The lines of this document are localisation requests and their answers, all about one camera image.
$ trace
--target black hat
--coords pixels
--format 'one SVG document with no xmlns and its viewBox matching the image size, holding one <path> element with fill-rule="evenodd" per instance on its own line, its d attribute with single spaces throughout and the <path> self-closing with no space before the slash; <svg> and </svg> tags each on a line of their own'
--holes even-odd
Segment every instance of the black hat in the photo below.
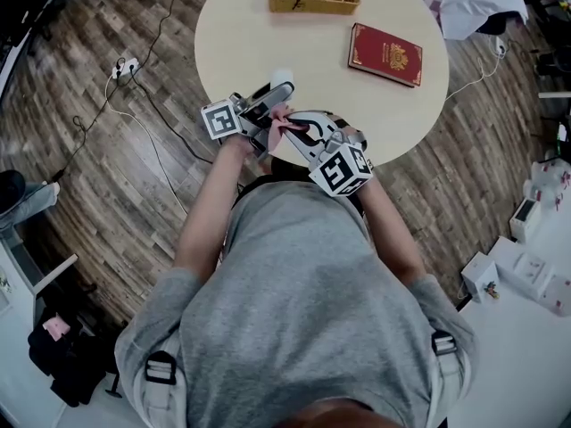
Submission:
<svg viewBox="0 0 571 428">
<path fill-rule="evenodd" d="M 0 173 L 0 214 L 4 214 L 24 197 L 26 181 L 15 169 Z"/>
</svg>

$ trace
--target round table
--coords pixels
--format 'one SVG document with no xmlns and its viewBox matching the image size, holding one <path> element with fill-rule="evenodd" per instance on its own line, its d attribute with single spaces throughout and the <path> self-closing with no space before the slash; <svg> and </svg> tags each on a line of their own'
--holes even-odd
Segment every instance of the round table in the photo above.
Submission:
<svg viewBox="0 0 571 428">
<path fill-rule="evenodd" d="M 422 82 L 409 88 L 347 67 L 354 22 L 423 48 Z M 294 74 L 297 111 L 327 110 L 362 130 L 375 165 L 414 147 L 436 122 L 448 88 L 448 54 L 422 0 L 361 0 L 351 16 L 272 13 L 268 0 L 207 0 L 196 27 L 196 67 L 213 102 L 248 96 L 272 71 Z M 287 138 L 273 154 L 307 166 Z"/>
</svg>

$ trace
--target book cover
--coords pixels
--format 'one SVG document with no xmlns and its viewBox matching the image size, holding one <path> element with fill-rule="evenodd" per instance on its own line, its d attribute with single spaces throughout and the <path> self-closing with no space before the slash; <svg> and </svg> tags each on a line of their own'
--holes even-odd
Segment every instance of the book cover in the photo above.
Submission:
<svg viewBox="0 0 571 428">
<path fill-rule="evenodd" d="M 348 64 L 406 86 L 420 86 L 422 47 L 356 23 L 351 34 Z"/>
</svg>

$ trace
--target floor plank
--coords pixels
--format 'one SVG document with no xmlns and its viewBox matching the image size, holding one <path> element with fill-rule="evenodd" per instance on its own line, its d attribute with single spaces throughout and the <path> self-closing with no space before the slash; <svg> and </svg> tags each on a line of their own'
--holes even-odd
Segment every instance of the floor plank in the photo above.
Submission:
<svg viewBox="0 0 571 428">
<path fill-rule="evenodd" d="M 137 75 L 168 122 L 204 158 L 217 145 L 199 109 L 208 102 L 194 64 L 194 28 L 206 0 L 176 0 L 173 15 L 145 69 Z M 81 141 L 73 125 L 88 125 L 103 104 L 103 88 L 120 57 L 142 60 L 170 0 L 68 0 L 34 58 L 22 57 L 1 106 L 0 169 L 30 180 L 50 178 Z M 459 270 L 477 251 L 488 251 L 521 200 L 521 185 L 542 148 L 540 104 L 526 50 L 545 48 L 534 19 L 512 24 L 503 37 L 510 51 L 497 73 L 453 96 L 432 131 L 413 150 L 376 168 L 414 234 L 429 270 L 457 301 Z M 447 42 L 451 91 L 479 77 L 495 60 L 488 38 Z M 170 182 L 188 209 L 208 165 L 170 132 L 134 84 L 112 98 L 135 113 L 157 144 Z M 251 165 L 243 182 L 261 170 Z M 130 319 L 160 273 L 171 264 L 184 214 L 173 198 L 145 131 L 108 109 L 89 131 L 61 181 L 58 204 L 37 230 L 46 252 L 79 255 L 91 296 L 118 321 Z"/>
</svg>

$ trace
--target strap buckle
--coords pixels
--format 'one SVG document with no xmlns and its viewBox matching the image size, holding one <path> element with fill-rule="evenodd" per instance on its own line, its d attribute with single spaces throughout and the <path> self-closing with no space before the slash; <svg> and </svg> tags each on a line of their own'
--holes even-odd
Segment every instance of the strap buckle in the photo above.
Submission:
<svg viewBox="0 0 571 428">
<path fill-rule="evenodd" d="M 148 382 L 175 385 L 177 383 L 177 360 L 164 350 L 158 350 L 146 360 L 145 379 Z"/>
<path fill-rule="evenodd" d="M 456 347 L 456 340 L 449 334 L 442 330 L 436 330 L 432 334 L 432 350 L 437 357 L 453 353 L 458 348 Z"/>
</svg>

